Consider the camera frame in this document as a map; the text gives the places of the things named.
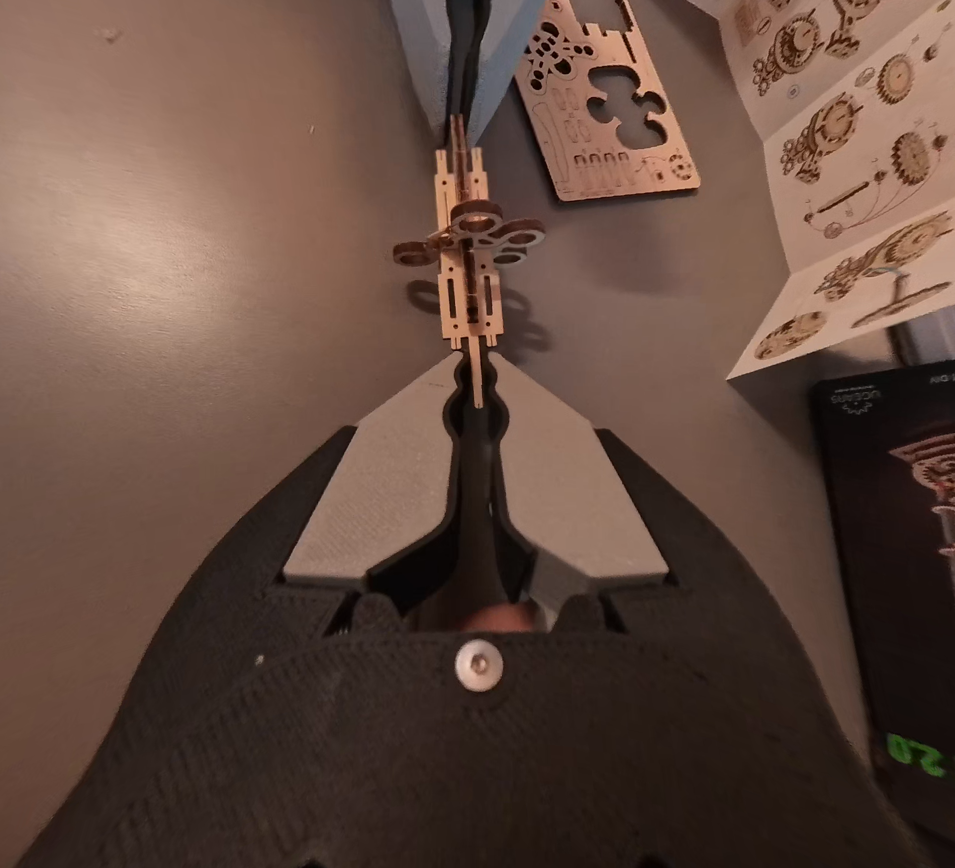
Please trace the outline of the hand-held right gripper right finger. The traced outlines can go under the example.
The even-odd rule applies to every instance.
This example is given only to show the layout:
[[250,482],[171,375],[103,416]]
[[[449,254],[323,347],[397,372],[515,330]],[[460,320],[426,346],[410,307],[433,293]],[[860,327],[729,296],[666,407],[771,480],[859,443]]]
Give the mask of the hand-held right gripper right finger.
[[573,596],[662,584],[668,564],[594,426],[500,354],[488,364],[508,593],[557,616]]

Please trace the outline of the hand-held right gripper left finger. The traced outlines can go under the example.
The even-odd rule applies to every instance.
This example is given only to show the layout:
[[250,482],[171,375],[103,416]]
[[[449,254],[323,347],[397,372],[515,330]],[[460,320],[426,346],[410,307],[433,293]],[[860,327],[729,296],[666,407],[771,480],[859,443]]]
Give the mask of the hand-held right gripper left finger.
[[285,565],[294,585],[384,595],[405,615],[458,561],[455,351],[360,421]]

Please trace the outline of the wooden model assembly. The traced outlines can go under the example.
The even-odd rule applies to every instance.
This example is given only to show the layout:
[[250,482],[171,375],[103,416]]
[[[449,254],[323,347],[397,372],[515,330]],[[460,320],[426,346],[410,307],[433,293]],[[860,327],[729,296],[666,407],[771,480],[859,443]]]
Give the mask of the wooden model assembly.
[[484,356],[504,332],[499,271],[524,261],[545,228],[536,218],[504,217],[463,115],[451,115],[448,129],[447,146],[436,151],[436,230],[395,245],[392,258],[406,267],[436,265],[441,334],[452,350],[466,353],[474,407],[481,409]]

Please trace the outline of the plywood parts sheet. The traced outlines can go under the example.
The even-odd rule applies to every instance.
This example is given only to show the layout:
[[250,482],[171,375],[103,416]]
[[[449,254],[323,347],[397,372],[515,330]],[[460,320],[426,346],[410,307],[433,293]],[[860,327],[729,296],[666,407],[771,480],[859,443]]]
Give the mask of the plywood parts sheet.
[[[546,0],[515,73],[528,121],[565,203],[696,191],[701,177],[629,0],[614,0],[622,29],[579,20],[571,0]],[[632,148],[620,118],[597,115],[598,73],[622,74],[644,125],[660,142]]]

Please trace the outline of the black model kit box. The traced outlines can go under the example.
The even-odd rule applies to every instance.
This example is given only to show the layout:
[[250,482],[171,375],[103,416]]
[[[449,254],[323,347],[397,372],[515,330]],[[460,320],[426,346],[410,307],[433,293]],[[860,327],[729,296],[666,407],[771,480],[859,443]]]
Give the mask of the black model kit box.
[[821,381],[809,401],[874,766],[952,846],[953,361]]

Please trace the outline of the folded instruction booklet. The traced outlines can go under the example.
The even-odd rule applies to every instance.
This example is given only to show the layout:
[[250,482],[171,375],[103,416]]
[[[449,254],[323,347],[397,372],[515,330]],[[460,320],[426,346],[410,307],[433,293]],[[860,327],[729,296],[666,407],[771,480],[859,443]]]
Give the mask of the folded instruction booklet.
[[687,0],[763,143],[789,277],[728,379],[953,305],[953,0]]

